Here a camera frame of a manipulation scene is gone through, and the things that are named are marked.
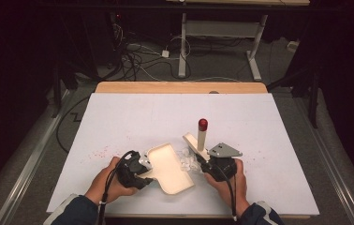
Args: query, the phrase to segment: red cap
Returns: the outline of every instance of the red cap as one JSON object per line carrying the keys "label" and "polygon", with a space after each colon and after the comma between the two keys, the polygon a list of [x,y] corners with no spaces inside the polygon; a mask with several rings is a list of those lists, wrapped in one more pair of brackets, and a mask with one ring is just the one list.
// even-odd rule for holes
{"label": "red cap", "polygon": [[198,124],[199,124],[199,131],[206,131],[207,130],[207,120],[206,119],[200,119]]}

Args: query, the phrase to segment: person's right hand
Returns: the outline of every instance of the person's right hand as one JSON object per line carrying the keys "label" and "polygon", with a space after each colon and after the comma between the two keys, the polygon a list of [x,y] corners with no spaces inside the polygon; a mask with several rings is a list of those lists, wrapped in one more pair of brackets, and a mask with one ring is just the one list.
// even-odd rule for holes
{"label": "person's right hand", "polygon": [[[247,191],[247,184],[246,184],[246,177],[243,174],[243,162],[240,159],[235,158],[237,172],[235,174],[235,178],[230,178],[230,184],[232,185],[232,190],[234,194],[236,193],[236,213],[238,218],[241,217],[243,212],[250,206],[249,202],[246,199],[246,191]],[[204,177],[206,178],[207,182],[213,186],[213,188],[217,189],[218,194],[220,195],[221,199],[231,207],[230,201],[230,193],[229,187],[227,182],[216,182],[213,177],[205,173]]]}

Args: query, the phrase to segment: floor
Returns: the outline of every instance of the floor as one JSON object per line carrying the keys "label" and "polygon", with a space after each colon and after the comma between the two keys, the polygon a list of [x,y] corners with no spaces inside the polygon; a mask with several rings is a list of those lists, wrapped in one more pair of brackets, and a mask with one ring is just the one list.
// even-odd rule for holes
{"label": "floor", "polygon": [[[183,81],[253,81],[244,55],[245,51],[250,49],[251,40],[218,38],[191,41],[191,53],[187,57],[189,77]],[[259,45],[256,58],[263,83],[269,84],[284,76],[294,56],[293,52],[286,50],[287,45],[288,41],[285,39],[273,43],[262,42]],[[140,70],[133,71],[126,58],[125,73],[119,72],[110,80],[127,82],[181,80],[175,78],[177,60],[158,59],[164,47],[149,40],[136,40],[131,42],[128,49],[131,50],[130,54],[134,56],[134,61],[140,61]],[[170,58],[178,56],[177,51],[171,51]],[[100,75],[110,72],[107,66],[99,67],[98,71]],[[61,145],[67,150],[72,144],[79,128],[79,119],[87,103],[83,99],[96,88],[96,84],[88,81],[85,76],[81,74],[77,76],[79,87],[75,91],[66,91],[63,98],[64,107],[56,118],[52,118],[54,105],[52,93],[49,93],[48,109],[41,115],[0,173],[0,224],[42,224],[48,216],[45,211],[67,156]],[[293,98],[287,87],[275,88],[271,92],[320,211],[318,217],[308,219],[284,218],[285,223],[354,224],[354,168],[335,134],[321,90],[318,91],[318,129],[313,129],[306,118],[306,97]],[[70,113],[76,113],[78,121],[74,122],[74,115]],[[14,187],[21,188],[19,194],[12,192]],[[181,220],[114,218],[111,222],[180,224]],[[188,219],[184,222],[226,223],[223,219],[212,221]]]}

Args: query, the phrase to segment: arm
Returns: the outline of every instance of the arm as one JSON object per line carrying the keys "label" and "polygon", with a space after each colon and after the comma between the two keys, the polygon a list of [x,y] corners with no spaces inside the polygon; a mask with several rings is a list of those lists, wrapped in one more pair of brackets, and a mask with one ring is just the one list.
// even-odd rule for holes
{"label": "arm", "polygon": [[[98,217],[98,206],[104,193],[108,174],[115,168],[120,159],[113,157],[110,165],[104,168],[93,180],[92,185],[84,196],[71,195],[46,219],[44,225],[55,224],[95,224]],[[122,186],[117,175],[112,179],[108,190],[107,203],[111,203],[120,196],[133,195],[138,190],[134,187]]]}
{"label": "arm", "polygon": [[[268,225],[283,224],[283,221],[265,202],[253,203],[252,205],[246,199],[246,177],[243,174],[243,162],[235,159],[237,172],[234,178],[229,181],[236,198],[236,213],[243,225]],[[216,182],[208,173],[204,174],[207,182],[214,187],[221,199],[231,207],[230,193],[227,182]]]}

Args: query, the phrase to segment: person's left hand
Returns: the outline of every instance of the person's left hand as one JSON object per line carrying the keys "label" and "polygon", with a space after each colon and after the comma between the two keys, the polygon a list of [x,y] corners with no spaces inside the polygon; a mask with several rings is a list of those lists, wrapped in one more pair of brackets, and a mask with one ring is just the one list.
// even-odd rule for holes
{"label": "person's left hand", "polygon": [[[110,162],[110,165],[101,170],[101,172],[93,180],[92,185],[89,187],[86,194],[84,194],[86,198],[91,200],[96,205],[99,205],[102,199],[102,195],[105,190],[105,183],[107,181],[108,175],[115,168],[119,160],[120,159],[118,157],[113,157]],[[117,174],[115,174],[115,176],[111,181],[110,188],[108,189],[107,203],[115,201],[120,196],[133,195],[137,191],[138,190],[135,187],[126,188],[123,185],[121,185],[121,183],[119,183],[118,181]]]}

